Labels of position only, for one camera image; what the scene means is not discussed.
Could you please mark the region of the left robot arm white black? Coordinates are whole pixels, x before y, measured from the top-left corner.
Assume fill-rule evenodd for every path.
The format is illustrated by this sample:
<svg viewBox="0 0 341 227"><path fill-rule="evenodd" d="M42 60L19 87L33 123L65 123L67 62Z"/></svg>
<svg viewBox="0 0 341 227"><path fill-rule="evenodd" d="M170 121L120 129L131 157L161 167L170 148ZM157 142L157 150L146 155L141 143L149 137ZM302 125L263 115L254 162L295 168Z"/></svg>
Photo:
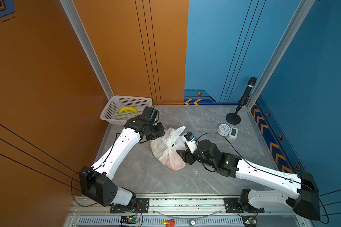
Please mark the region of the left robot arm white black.
<svg viewBox="0 0 341 227"><path fill-rule="evenodd" d="M158 119L159 111L152 107L145 107L142 114L129 119L110 149L78 173L81 193L104 207L115 204L134 209L136 193L116 186L112 179L130 150L143 138L150 141L165 135Z"/></svg>

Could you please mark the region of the white plastic bag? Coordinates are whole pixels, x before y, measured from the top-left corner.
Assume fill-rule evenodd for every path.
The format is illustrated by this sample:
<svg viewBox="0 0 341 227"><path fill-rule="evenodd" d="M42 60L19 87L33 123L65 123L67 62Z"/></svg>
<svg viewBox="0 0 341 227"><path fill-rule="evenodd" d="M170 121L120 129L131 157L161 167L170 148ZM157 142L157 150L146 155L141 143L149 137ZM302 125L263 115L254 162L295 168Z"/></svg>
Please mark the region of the white plastic bag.
<svg viewBox="0 0 341 227"><path fill-rule="evenodd" d="M170 127L165 130L163 137L150 141L150 148L157 160L160 161L165 154L175 154L177 150L186 150L185 142L181 137L185 129L185 126L177 129Z"/></svg>

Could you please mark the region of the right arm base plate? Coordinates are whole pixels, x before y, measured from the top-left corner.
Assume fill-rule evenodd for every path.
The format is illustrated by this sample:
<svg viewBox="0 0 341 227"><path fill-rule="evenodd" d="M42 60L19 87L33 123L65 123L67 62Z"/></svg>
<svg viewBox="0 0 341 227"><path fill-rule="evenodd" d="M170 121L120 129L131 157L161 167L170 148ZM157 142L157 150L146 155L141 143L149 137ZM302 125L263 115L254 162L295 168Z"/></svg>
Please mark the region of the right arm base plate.
<svg viewBox="0 0 341 227"><path fill-rule="evenodd" d="M248 202L239 203L238 198L224 198L224 207L227 213L264 213L264 208L255 208Z"/></svg>

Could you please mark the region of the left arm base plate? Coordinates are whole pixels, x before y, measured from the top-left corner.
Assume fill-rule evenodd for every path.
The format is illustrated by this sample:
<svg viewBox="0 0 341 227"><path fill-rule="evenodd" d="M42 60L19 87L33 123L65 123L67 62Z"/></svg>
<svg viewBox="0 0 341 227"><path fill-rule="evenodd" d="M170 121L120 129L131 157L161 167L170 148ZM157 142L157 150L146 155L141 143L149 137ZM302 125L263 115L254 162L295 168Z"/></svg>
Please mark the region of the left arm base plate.
<svg viewBox="0 0 341 227"><path fill-rule="evenodd" d="M115 204L110 208L110 213L120 214L120 213L137 213L138 211L144 213L149 212L149 198L136 198L135 207L128 208L126 206Z"/></svg>

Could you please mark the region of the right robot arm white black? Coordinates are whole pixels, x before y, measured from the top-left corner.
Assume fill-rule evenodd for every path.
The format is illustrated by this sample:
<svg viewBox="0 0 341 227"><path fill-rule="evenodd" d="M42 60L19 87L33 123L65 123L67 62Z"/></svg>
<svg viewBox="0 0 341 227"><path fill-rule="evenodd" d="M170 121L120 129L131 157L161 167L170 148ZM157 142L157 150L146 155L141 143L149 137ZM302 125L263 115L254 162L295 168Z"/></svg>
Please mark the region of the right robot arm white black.
<svg viewBox="0 0 341 227"><path fill-rule="evenodd" d="M245 160L241 156L221 152L216 144L204 139L185 142L186 150L177 150L183 162L200 162L206 170L221 176L256 182L268 191L243 189L238 199L239 211L261 213L265 210L292 210L309 220L320 221L318 187L310 173L300 175L273 170Z"/></svg>

